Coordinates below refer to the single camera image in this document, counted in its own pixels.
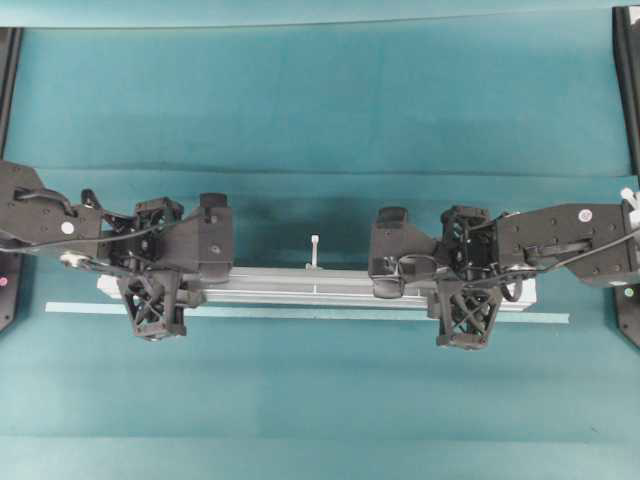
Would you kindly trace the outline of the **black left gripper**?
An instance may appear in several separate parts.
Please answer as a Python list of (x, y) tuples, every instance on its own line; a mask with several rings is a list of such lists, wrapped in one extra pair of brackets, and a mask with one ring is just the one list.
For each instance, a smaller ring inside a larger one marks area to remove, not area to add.
[[(166, 197), (142, 202), (133, 218), (101, 252), (112, 265), (132, 272), (174, 270), (201, 280), (226, 280), (233, 267), (232, 209), (223, 193), (202, 193), (188, 216)], [(206, 302), (202, 290), (177, 291), (178, 306)]]

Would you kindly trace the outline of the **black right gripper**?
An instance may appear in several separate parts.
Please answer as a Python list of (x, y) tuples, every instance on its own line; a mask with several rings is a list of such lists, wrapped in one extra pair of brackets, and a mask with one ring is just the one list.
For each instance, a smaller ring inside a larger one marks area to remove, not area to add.
[(373, 295), (398, 299), (405, 284), (421, 280), (460, 280), (467, 285), (498, 285), (505, 269), (497, 254), (497, 222), (479, 207), (455, 205), (441, 214), (442, 235), (424, 233), (404, 207), (384, 207), (372, 225), (368, 274)]

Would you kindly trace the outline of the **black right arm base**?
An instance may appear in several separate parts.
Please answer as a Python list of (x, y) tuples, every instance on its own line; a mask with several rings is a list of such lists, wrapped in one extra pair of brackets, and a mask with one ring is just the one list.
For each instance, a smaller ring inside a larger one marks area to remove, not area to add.
[(639, 285), (614, 288), (616, 320), (619, 331), (636, 347), (640, 346)]

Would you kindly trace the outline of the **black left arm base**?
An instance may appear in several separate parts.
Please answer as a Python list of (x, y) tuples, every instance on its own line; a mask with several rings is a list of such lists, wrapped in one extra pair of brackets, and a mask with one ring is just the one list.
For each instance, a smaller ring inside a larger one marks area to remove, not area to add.
[(20, 254), (1, 253), (0, 263), (0, 330), (6, 330), (14, 321), (23, 266)]

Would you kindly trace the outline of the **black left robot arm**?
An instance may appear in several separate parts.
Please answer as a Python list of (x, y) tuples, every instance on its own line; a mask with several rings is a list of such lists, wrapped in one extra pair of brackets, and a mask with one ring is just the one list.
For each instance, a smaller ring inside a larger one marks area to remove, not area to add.
[(200, 288), (230, 277), (232, 210), (222, 193), (201, 195), (190, 214), (167, 197), (120, 214), (104, 208), (90, 189), (72, 204), (46, 188), (35, 169), (2, 162), (1, 249), (112, 276), (132, 306), (194, 306)]

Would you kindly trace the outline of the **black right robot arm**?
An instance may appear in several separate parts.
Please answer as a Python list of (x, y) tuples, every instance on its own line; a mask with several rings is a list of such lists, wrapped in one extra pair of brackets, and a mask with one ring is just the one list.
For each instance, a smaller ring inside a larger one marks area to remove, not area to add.
[(560, 204), (496, 218), (484, 208), (453, 206), (434, 238), (410, 222), (407, 209), (383, 208), (371, 230), (368, 274), (375, 296), (389, 299), (422, 283), (500, 290), (562, 268), (593, 287), (634, 284), (639, 230), (630, 216), (626, 202)]

